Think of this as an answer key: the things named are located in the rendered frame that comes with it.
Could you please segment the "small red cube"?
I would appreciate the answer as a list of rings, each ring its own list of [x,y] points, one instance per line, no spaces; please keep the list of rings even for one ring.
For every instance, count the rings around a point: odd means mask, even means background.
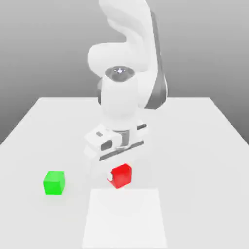
[[[131,183],[132,168],[128,164],[120,165],[111,170],[113,180],[109,181],[116,189],[122,188]]]

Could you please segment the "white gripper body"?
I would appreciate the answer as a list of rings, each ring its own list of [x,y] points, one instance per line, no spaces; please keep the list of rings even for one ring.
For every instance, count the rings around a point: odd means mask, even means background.
[[[112,169],[122,164],[131,162],[140,153],[142,153],[144,147],[145,140],[140,140],[126,149],[107,149],[105,151],[101,151],[98,161],[98,168]]]

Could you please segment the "small green cube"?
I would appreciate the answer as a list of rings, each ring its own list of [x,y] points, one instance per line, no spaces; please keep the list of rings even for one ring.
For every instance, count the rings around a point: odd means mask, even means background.
[[[65,188],[64,171],[48,171],[43,186],[46,195],[61,195]]]

